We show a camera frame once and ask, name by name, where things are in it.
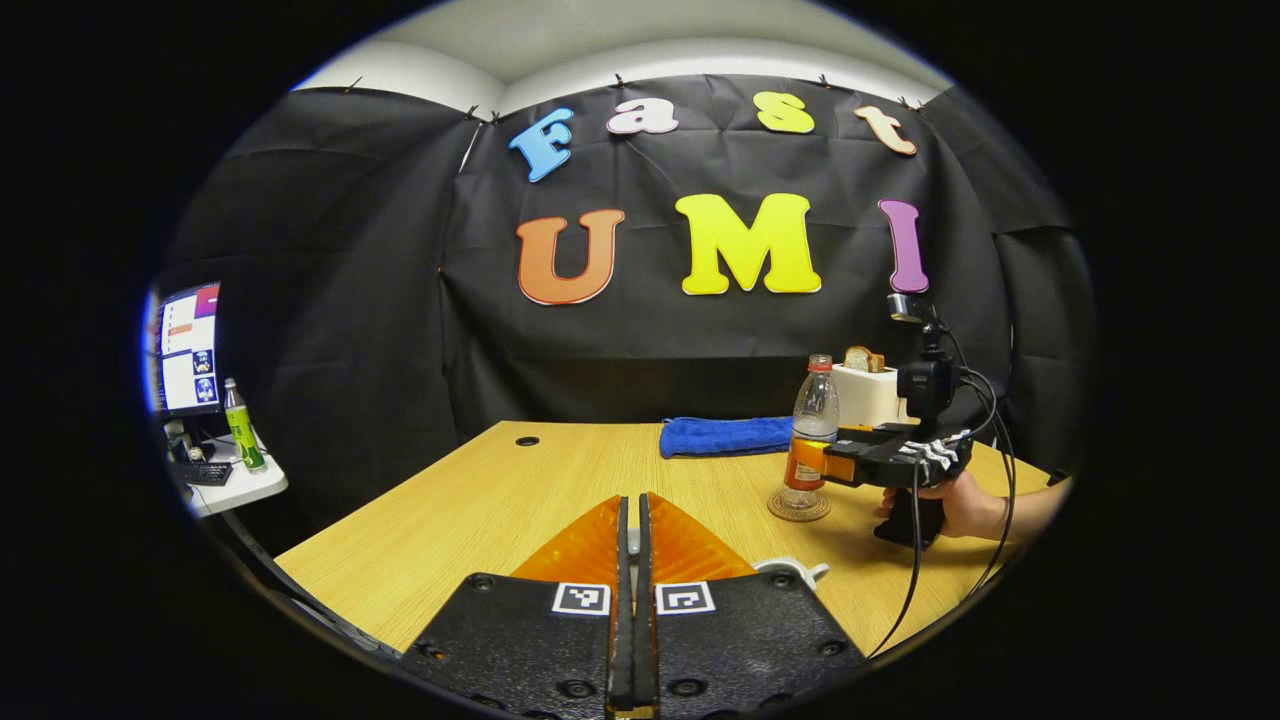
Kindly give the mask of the black backdrop cloth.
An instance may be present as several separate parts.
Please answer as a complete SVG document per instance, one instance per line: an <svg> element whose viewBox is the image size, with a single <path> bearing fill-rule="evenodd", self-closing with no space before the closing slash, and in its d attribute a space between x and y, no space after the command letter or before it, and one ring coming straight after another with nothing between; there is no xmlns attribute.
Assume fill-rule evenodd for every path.
<svg viewBox="0 0 1280 720"><path fill-rule="evenodd" d="M168 296L215 283L246 392L323 529L498 421L787 416L813 354L890 364L883 201L1019 459L1074 471L1098 359L1073 219L970 94L924 102L676 76L495 124L374 90L288 94L195 195Z"/></svg>

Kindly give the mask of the blue towel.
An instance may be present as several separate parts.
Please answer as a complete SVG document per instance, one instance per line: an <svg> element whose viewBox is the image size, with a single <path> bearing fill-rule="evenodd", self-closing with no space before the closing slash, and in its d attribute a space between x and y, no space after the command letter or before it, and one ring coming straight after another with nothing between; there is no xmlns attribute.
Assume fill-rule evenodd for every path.
<svg viewBox="0 0 1280 720"><path fill-rule="evenodd" d="M663 423L659 433L659 455L663 459L673 459L778 454L788 450L791 437L790 416L758 416L742 420L677 416Z"/></svg>

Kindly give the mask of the green drink bottle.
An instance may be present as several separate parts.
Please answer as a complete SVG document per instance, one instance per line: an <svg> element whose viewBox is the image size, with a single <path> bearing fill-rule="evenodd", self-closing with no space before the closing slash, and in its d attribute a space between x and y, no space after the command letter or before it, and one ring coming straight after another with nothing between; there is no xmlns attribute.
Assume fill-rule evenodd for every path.
<svg viewBox="0 0 1280 720"><path fill-rule="evenodd" d="M265 473L268 462L253 430L250 411L236 379L230 377L224 379L223 407L241 464L251 474Z"/></svg>

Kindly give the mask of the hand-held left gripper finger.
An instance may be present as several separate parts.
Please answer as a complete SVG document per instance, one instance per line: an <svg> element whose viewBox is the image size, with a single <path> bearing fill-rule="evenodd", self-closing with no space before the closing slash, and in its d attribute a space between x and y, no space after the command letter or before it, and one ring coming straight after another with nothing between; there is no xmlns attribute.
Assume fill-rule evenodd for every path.
<svg viewBox="0 0 1280 720"><path fill-rule="evenodd" d="M512 574L467 575L401 667L513 717L612 720L632 689L627 512L627 500L612 496Z"/></svg>
<svg viewBox="0 0 1280 720"><path fill-rule="evenodd" d="M756 573L659 495L639 518L636 688L655 720L750 720L867 665L803 580Z"/></svg>

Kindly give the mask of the round brown coaster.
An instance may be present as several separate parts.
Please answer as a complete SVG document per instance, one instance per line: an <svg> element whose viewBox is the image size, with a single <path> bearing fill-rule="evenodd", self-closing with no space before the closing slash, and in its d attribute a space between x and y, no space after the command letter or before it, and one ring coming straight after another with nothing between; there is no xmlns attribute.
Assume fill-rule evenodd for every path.
<svg viewBox="0 0 1280 720"><path fill-rule="evenodd" d="M782 487L767 501L769 511L786 521L817 521L829 514L827 497L818 491Z"/></svg>

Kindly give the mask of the white toaster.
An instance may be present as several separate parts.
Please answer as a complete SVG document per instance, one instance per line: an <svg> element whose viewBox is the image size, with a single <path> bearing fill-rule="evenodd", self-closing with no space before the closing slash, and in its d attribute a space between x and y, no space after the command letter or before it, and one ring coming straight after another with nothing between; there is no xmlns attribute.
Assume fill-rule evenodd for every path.
<svg viewBox="0 0 1280 720"><path fill-rule="evenodd" d="M872 373L837 364L832 368L831 379L838 396L840 428L919 423L918 418L908 414L906 400L899 397L896 368Z"/></svg>

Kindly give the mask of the small white side table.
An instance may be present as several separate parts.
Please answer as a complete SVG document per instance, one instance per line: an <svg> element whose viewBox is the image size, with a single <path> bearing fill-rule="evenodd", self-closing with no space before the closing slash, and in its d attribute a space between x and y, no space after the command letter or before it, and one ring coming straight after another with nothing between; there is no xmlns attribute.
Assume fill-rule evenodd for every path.
<svg viewBox="0 0 1280 720"><path fill-rule="evenodd" d="M206 518L239 509L279 495L289 487L285 473L268 451L262 451L266 470L252 473L243 466L232 436L219 436L214 439L206 439L205 443L212 447L210 464L229 462L232 465L230 473L221 486L180 483L187 475L186 470L193 466L192 462L169 462L166 468L186 500L188 510L195 516Z"/></svg>

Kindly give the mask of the computer monitor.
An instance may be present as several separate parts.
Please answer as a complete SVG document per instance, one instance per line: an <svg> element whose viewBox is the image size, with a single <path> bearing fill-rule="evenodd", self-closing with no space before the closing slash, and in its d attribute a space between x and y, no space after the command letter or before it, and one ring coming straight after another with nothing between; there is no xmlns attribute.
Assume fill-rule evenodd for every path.
<svg viewBox="0 0 1280 720"><path fill-rule="evenodd" d="M221 411L220 292L219 282L209 282L155 299L143 346L152 414L169 419Z"/></svg>

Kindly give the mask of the clear plastic water bottle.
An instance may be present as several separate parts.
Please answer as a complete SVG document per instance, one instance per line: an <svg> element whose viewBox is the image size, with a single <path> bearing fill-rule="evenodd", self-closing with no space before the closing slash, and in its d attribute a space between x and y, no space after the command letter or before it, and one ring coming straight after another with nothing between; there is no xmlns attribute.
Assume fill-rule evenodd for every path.
<svg viewBox="0 0 1280 720"><path fill-rule="evenodd" d="M792 438L783 473L783 487L820 492L824 482L823 448L838 429L838 396L831 379L833 360L828 354L814 354L808 361L808 375L797 393L792 414Z"/></svg>

